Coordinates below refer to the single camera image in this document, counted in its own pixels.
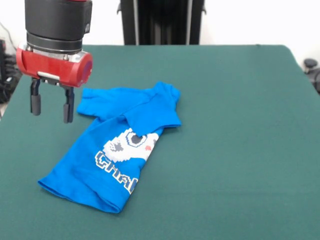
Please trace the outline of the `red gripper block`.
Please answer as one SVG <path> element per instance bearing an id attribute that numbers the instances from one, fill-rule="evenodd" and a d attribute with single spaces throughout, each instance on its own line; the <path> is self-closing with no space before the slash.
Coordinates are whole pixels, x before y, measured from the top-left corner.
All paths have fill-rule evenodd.
<path id="1" fill-rule="evenodd" d="M 21 43 L 16 50 L 16 62 L 20 71 L 31 76 L 30 112 L 34 116 L 41 114 L 41 95 L 39 94 L 40 78 L 58 81 L 64 85 L 66 102 L 63 105 L 63 122 L 73 122 L 74 88 L 85 84 L 92 72 L 93 56 L 85 51 L 76 54 L 44 52 L 28 50 L 26 43 Z"/>

